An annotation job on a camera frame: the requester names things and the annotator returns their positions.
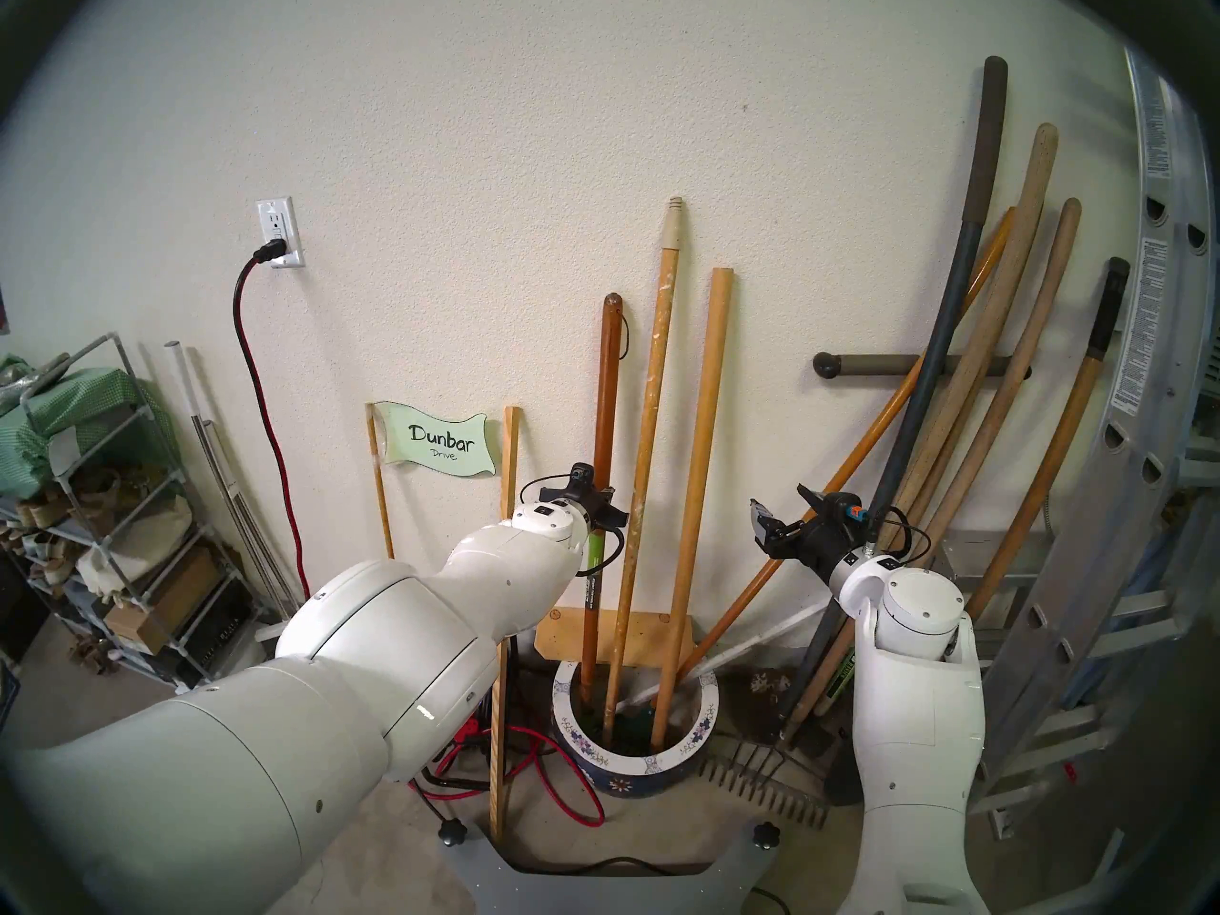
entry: wall outlet cover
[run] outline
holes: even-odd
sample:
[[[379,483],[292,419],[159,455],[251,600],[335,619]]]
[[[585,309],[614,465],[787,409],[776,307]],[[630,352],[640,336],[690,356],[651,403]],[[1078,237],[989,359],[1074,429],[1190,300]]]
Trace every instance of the wall outlet cover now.
[[[262,228],[262,243],[283,239],[288,243],[288,254],[272,259],[267,265],[272,268],[299,268],[305,264],[301,256],[301,243],[296,234],[296,216],[293,215],[292,196],[281,199],[260,199],[259,226]]]

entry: plug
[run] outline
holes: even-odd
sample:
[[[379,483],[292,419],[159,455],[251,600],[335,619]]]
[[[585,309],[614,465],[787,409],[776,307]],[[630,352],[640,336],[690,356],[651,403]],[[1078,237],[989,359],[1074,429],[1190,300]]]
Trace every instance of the plug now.
[[[254,250],[254,260],[262,265],[272,259],[282,259],[288,254],[288,243],[283,239],[272,239],[266,245]]]

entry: wooden pole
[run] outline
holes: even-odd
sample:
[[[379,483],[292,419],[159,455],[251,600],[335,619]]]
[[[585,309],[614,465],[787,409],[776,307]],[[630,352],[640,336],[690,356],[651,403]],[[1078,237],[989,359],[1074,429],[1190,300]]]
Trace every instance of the wooden pole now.
[[[966,294],[966,300],[961,307],[961,312],[965,314],[970,305],[974,304],[975,298],[982,290],[983,283],[987,281],[988,276],[994,270],[996,265],[999,262],[999,256],[1004,251],[1004,245],[1008,243],[1008,233],[1013,224],[1013,210],[1009,209],[1004,214],[1004,218],[1000,221],[999,226],[996,227],[996,233],[992,235],[992,240],[987,246],[987,251],[982,260],[975,266],[975,278],[970,283],[970,292]],[[894,390],[894,395],[889,398],[889,401],[881,409],[876,418],[864,432],[864,437],[855,444],[855,448],[848,454],[843,465],[838,467],[838,471],[831,476],[831,479],[826,483],[824,492],[837,492],[848,479],[852,473],[860,467],[860,464],[867,458],[869,453],[872,451],[872,447],[877,444],[877,440],[884,434],[886,429],[889,428],[889,423],[894,421],[899,412],[902,412],[903,406],[906,405],[908,398],[911,395],[911,390],[915,389],[915,381],[919,379],[920,365],[924,362],[922,355],[920,355],[919,361],[911,367],[910,372],[903,378],[902,384]],[[813,520],[816,511],[809,510],[804,514],[803,521]],[[694,650],[686,658],[682,666],[678,669],[677,681],[681,682],[687,673],[699,665],[700,660],[716,643],[720,642],[720,637],[727,632],[728,627],[732,626],[737,617],[742,615],[747,606],[750,605],[750,600],[758,597],[759,590],[761,590],[775,572],[780,570],[780,565],[783,564],[782,560],[769,560],[762,565],[762,569],[754,575],[754,580],[747,584],[745,589],[742,590],[741,595],[733,600],[732,605],[721,614],[721,617],[716,623],[708,631],[708,634],[699,642]]]
[[[394,560],[394,538],[389,533],[389,512],[386,510],[386,483],[381,477],[381,453],[377,450],[377,425],[373,421],[376,404],[365,404],[365,423],[368,426],[368,454],[373,459],[373,482],[377,486],[377,508],[382,514],[382,537],[386,538],[386,556]]]
[[[1000,331],[1004,329],[1004,321],[1008,311],[1013,306],[1013,298],[1016,294],[1016,285],[1020,284],[1021,273],[1025,271],[1025,262],[1030,257],[1030,248],[1033,244],[1033,235],[1037,232],[1038,218],[1042,216],[1042,204],[1047,195],[1047,184],[1050,182],[1050,168],[1055,162],[1055,151],[1059,146],[1059,132],[1053,124],[1044,123],[1038,127],[1033,137],[1033,149],[1030,151],[1030,163],[1025,171],[1025,184],[1021,187],[1021,198],[1016,204],[1013,216],[1013,233],[1009,238],[1009,246],[1004,249],[999,268],[996,271],[996,282],[987,304],[983,305],[983,314],[974,333],[970,336],[970,344],[961,357],[961,365],[953,375],[949,387],[946,390],[944,400],[937,411],[933,425],[927,431],[911,459],[906,478],[903,482],[903,490],[899,492],[894,504],[905,510],[910,508],[927,481],[928,472],[936,462],[941,449],[944,445],[953,423],[956,422],[961,411],[961,405],[975,386],[980,367],[986,368],[999,340]],[[834,670],[838,669],[847,650],[852,648],[854,626],[852,621],[839,627],[834,643],[827,650],[821,665],[814,673],[800,697],[798,708],[792,712],[792,717],[783,726],[781,732],[784,741],[792,741],[800,727],[800,722],[809,715],[810,709],[817,704],[817,699],[826,691]],[[800,719],[798,712],[804,710]]]
[[[694,444],[687,473],[686,505],[682,509],[682,539],[678,542],[678,569],[673,577],[670,604],[670,632],[661,664],[661,687],[653,716],[653,752],[665,748],[665,731],[673,704],[673,683],[682,655],[691,582],[694,580],[694,555],[699,547],[703,500],[708,493],[708,468],[711,465],[711,434],[716,428],[716,404],[720,399],[720,375],[725,365],[725,338],[728,334],[728,303],[733,295],[733,270],[714,268],[711,301],[708,306],[708,334],[703,342],[703,372],[699,376],[699,403],[694,416]]]
[[[636,566],[639,564],[639,538],[644,526],[644,503],[648,500],[648,476],[653,467],[656,416],[661,406],[661,378],[665,375],[665,351],[670,340],[670,315],[673,312],[681,223],[682,199],[673,196],[665,212],[665,228],[661,232],[661,268],[656,278],[656,311],[653,316],[653,340],[648,350],[644,410],[639,421],[639,447],[636,450],[636,481],[631,492],[631,515],[622,551],[622,583],[619,588],[614,645],[610,649],[610,678],[606,683],[606,704],[601,716],[601,739],[608,745],[614,738],[615,705],[619,703],[622,656],[627,648],[627,627],[631,622],[631,598],[636,589]]]
[[[521,433],[521,407],[504,407],[504,436],[500,445],[500,520],[512,517],[517,492],[517,438]],[[509,684],[510,640],[501,639],[495,656],[499,673],[492,684],[492,767],[488,814],[492,820],[492,841],[504,838],[504,815],[509,794],[504,787],[504,695]]]
[[[619,344],[622,339],[622,298],[611,292],[601,303],[601,360],[598,368],[598,416],[593,431],[593,487],[610,484],[610,459],[614,453],[614,414],[619,400]],[[606,536],[595,529],[589,534],[588,565],[601,562]],[[598,667],[598,616],[601,614],[601,572],[586,578],[584,636],[581,642],[581,703],[593,704],[593,675]]]
[[[1050,182],[1050,170],[1054,166],[1058,148],[1059,132],[1054,124],[1044,123],[1038,127],[1033,137],[1033,148],[1030,151],[1030,162],[1025,171],[1021,198],[1017,200],[1016,212],[1013,216],[1013,232],[1008,248],[1004,249],[1004,255],[999,261],[999,267],[996,270],[996,281],[987,295],[987,304],[983,305],[974,333],[970,334],[970,343],[961,357],[961,365],[954,371],[953,378],[944,390],[941,406],[931,420],[931,425],[926,427],[924,438],[908,466],[898,497],[894,499],[894,505],[903,511],[908,511],[919,497],[932,471],[932,465],[944,448],[946,439],[958,420],[958,415],[970,401],[970,392],[976,386],[978,371],[986,370],[991,362],[996,344],[1004,329],[1004,322],[1008,320],[1008,312],[1013,307],[1016,288],[1021,283],[1021,274],[1025,272],[1025,264],[1030,257],[1033,237],[1038,231],[1038,218],[1042,216],[1042,204],[1047,195],[1047,184]],[[887,531],[887,536],[878,538],[881,548],[893,544],[898,528],[887,525],[884,531]]]
[[[1025,370],[1033,360],[1033,354],[1038,349],[1038,342],[1042,339],[1042,331],[1047,326],[1050,311],[1054,307],[1055,296],[1059,294],[1059,284],[1063,282],[1068,260],[1071,257],[1072,244],[1076,242],[1080,216],[1081,207],[1078,199],[1069,199],[1059,211],[1059,227],[1055,229],[1055,240],[1050,245],[1047,270],[1042,276],[1042,287],[1038,289],[1033,310],[1030,311],[1030,317],[1025,322],[1021,339],[1017,340],[1016,349],[1013,351],[1013,361],[1004,375],[999,389],[996,390],[991,406],[987,407],[987,415],[983,416],[982,425],[978,427],[978,432],[975,433],[975,438],[966,450],[966,456],[949,483],[944,498],[941,499],[941,504],[936,509],[936,514],[932,515],[932,520],[925,526],[927,536],[932,539],[932,549],[917,561],[914,561],[911,566],[928,567],[932,564],[936,545],[949,529],[949,525],[953,523],[958,509],[965,501],[966,494],[970,492],[970,486],[974,484],[978,471],[983,467],[983,461],[987,459],[988,453],[991,453],[992,444],[1004,426],[1004,420],[1008,417],[1008,412],[1013,407],[1016,394],[1025,381]]]
[[[1105,360],[1105,351],[1114,333],[1114,323],[1119,317],[1119,306],[1122,304],[1122,292],[1126,289],[1130,273],[1131,267],[1127,262],[1122,259],[1110,259],[1102,301],[1098,305],[1093,331],[1088,338],[1088,350],[1085,351],[1085,359],[1081,360],[1080,368],[1076,371],[1076,381],[1072,383],[1071,393],[1068,394],[1068,403],[1064,404],[1064,411],[1059,416],[1059,425],[1055,426],[1054,436],[1050,437],[1050,444],[1047,447],[1046,455],[1042,456],[1042,464],[1033,476],[1030,490],[1025,493],[1025,500],[1016,510],[1016,517],[1013,518],[1008,533],[999,543],[996,556],[992,558],[987,572],[983,573],[982,581],[966,603],[966,612],[972,619],[978,619],[978,615],[987,609],[987,604],[1008,572],[1013,558],[1025,543],[1025,537],[1030,533],[1030,525],[1037,517],[1038,509],[1050,492],[1055,476],[1059,475],[1059,468],[1063,466],[1068,449],[1080,428],[1081,417],[1088,406],[1088,398],[1102,373],[1102,362]]]

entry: white wall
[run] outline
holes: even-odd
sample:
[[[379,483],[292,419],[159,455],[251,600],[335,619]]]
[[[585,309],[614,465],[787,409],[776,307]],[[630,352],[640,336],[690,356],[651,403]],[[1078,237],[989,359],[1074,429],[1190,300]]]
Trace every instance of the white wall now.
[[[813,354],[926,340],[988,54],[1010,66],[993,217],[1015,201],[1035,127],[1052,121],[1061,138],[1004,349],[1058,204],[1085,206],[1036,375],[959,516],[1003,528],[1066,398],[1103,262],[1132,257],[1122,52],[1055,0],[92,0],[0,135],[12,325],[0,349],[40,361],[113,328],[177,406],[161,346],[195,348],[289,554],[229,295],[259,244],[254,201],[290,194],[307,265],[257,271],[245,320],[316,588],[382,549],[365,400],[448,418],[517,403],[522,478],[592,456],[611,289],[636,336],[614,472],[627,503],[660,222],[681,194],[687,245],[636,601],[669,604],[709,273],[731,265],[692,604],[706,627],[764,560],[749,497],[799,514],[795,483],[821,487],[892,392],[825,384]],[[866,500],[884,450],[855,482]],[[389,471],[400,556],[439,565],[495,518],[498,486]],[[608,605],[617,587],[616,565]],[[819,589],[787,565],[743,623]]]

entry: red power cord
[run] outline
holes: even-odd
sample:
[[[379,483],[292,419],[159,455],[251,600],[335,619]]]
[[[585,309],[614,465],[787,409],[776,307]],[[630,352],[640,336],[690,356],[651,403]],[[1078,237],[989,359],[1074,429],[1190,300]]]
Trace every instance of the red power cord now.
[[[527,754],[518,764],[514,765],[512,769],[504,775],[504,780],[506,781],[512,780],[518,773],[521,773],[521,771],[523,771],[532,764],[534,767],[538,769],[538,776],[542,778],[542,786],[547,788],[547,793],[550,794],[550,799],[555,802],[555,805],[559,806],[560,810],[562,810],[565,814],[572,817],[581,826],[598,827],[606,821],[605,809],[601,806],[601,800],[598,799],[598,794],[593,789],[593,786],[589,783],[588,778],[584,776],[581,769],[576,765],[576,761],[572,760],[572,758],[569,755],[567,752],[565,752],[561,747],[559,747],[559,744],[555,742],[554,738],[543,734],[540,731],[534,731],[533,728],[522,727],[521,725],[509,725],[508,730],[516,731],[521,734],[528,734],[531,738],[534,739],[534,743],[529,748],[529,754]],[[490,734],[489,731],[479,731],[476,733]],[[466,737],[467,738],[475,737],[475,734],[468,734]],[[584,787],[584,792],[589,795],[589,799],[593,800],[593,805],[598,810],[597,820],[592,820],[588,816],[582,816],[581,814],[576,813],[571,806],[564,803],[564,798],[555,792],[555,788],[550,783],[550,777],[547,776],[547,769],[542,764],[542,755],[538,753],[543,743],[550,744],[556,752],[559,752],[559,754],[562,755],[564,760],[567,761],[567,766],[572,769],[572,772],[576,775],[576,778],[581,782],[581,786]],[[440,759],[440,762],[437,765],[438,777],[449,769],[449,765],[453,764],[459,752],[460,748],[454,748],[448,754],[445,754],[444,758]],[[478,797],[481,794],[487,793],[487,791],[462,791],[460,793],[432,793],[431,791],[420,789],[414,781],[410,781],[407,783],[407,787],[410,787],[412,791],[418,791],[429,800],[465,800],[467,797]]]
[[[309,581],[305,580],[305,555],[301,550],[301,532],[296,527],[296,515],[293,514],[293,497],[288,492],[288,470],[284,467],[284,455],[279,451],[276,431],[271,428],[271,416],[267,415],[267,400],[262,395],[262,381],[259,379],[259,370],[254,366],[250,344],[246,343],[245,328],[242,326],[242,292],[245,290],[245,279],[255,265],[261,265],[265,261],[278,257],[274,251],[267,251],[268,246],[277,242],[282,243],[283,240],[272,239],[267,245],[259,249],[237,277],[237,287],[233,288],[233,329],[237,331],[237,342],[242,345],[242,356],[245,357],[245,366],[250,371],[250,382],[254,383],[254,395],[259,401],[259,415],[262,417],[262,428],[267,433],[267,442],[271,443],[271,450],[276,454],[276,466],[279,468],[279,487],[284,493],[284,512],[288,515],[288,526],[293,529],[293,543],[296,545],[296,576],[300,577],[305,595],[310,597],[314,592],[309,588]]]

